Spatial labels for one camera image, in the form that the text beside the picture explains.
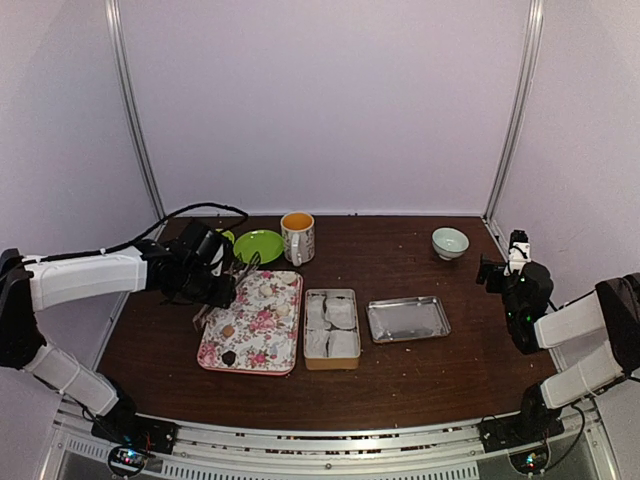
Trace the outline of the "metal tongs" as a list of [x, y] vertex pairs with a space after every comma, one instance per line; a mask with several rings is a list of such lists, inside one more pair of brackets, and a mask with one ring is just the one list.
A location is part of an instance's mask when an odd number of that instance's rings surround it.
[[[254, 252], [238, 254], [231, 263], [228, 273], [236, 280], [236, 286], [240, 287], [248, 276], [257, 270], [261, 263], [261, 254]], [[210, 320], [210, 317], [220, 310], [220, 307], [205, 305], [193, 319], [193, 326], [197, 332], [202, 332]]]

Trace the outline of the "white swirl chocolate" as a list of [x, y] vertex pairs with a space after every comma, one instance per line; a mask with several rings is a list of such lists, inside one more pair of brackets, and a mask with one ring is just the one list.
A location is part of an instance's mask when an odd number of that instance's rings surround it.
[[259, 292], [264, 297], [271, 297], [273, 295], [273, 290], [269, 285], [262, 285], [259, 288]]

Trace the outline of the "tan tin lid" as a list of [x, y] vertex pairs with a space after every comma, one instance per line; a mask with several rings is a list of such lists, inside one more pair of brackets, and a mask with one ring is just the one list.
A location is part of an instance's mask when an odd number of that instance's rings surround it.
[[443, 338], [451, 333], [442, 301], [436, 296], [372, 301], [366, 313], [372, 341], [378, 344]]

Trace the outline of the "white heart chocolate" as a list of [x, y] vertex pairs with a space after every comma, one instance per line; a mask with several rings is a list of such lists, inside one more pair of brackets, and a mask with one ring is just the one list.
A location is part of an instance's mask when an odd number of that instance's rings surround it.
[[289, 315], [289, 313], [290, 313], [290, 306], [289, 306], [289, 305], [287, 305], [287, 304], [279, 305], [279, 306], [276, 308], [276, 313], [277, 313], [277, 315], [278, 315], [279, 317], [286, 317], [286, 316], [288, 316], [288, 315]]

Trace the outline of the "white round chocolate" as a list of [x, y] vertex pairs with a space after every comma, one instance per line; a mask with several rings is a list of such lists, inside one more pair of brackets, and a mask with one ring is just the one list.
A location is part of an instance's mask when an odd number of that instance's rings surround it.
[[286, 276], [283, 277], [283, 281], [287, 285], [292, 285], [297, 280], [297, 275], [293, 272], [287, 272]]

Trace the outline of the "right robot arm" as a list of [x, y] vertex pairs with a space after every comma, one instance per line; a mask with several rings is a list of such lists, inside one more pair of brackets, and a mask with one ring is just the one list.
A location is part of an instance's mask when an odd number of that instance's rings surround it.
[[527, 388], [512, 430], [535, 440], [562, 409], [625, 380], [639, 369], [639, 275], [598, 282], [581, 297], [553, 308], [549, 270], [529, 259], [496, 262], [480, 257], [476, 282], [501, 296], [506, 328], [523, 354], [590, 341], [582, 356]]

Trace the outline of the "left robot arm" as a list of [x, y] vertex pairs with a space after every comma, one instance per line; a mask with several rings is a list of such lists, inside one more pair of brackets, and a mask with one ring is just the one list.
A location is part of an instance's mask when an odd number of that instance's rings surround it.
[[227, 308], [236, 280], [224, 272], [227, 242], [188, 248], [143, 239], [115, 251], [55, 257], [1, 255], [1, 365], [25, 371], [79, 402], [123, 444], [144, 433], [134, 401], [116, 384], [47, 340], [36, 315], [50, 307], [112, 293], [159, 291], [167, 300]]

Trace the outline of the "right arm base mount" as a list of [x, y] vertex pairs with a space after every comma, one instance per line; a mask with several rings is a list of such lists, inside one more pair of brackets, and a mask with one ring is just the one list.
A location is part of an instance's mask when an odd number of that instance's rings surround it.
[[540, 385], [534, 384], [525, 390], [518, 413], [504, 417], [487, 415], [479, 422], [477, 428], [484, 451], [491, 453], [540, 443], [541, 447], [516, 452], [510, 462], [517, 473], [542, 474], [551, 466], [549, 440], [565, 431], [561, 412], [547, 407]]

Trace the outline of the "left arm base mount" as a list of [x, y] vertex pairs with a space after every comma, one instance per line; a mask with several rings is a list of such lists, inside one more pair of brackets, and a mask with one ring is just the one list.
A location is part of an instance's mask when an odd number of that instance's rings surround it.
[[84, 409], [92, 423], [91, 434], [114, 443], [107, 454], [107, 467], [117, 478], [140, 474], [156, 454], [171, 454], [178, 425], [166, 420], [140, 416], [131, 400], [120, 399], [104, 415]]

